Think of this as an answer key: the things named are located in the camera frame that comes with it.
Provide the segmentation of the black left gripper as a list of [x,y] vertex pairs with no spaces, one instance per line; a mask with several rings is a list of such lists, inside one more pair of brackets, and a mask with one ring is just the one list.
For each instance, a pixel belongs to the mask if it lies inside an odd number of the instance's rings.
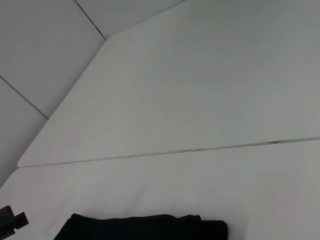
[[7,205],[0,209],[0,236],[10,236],[14,229],[21,229],[29,224],[25,212],[14,215],[12,208]]

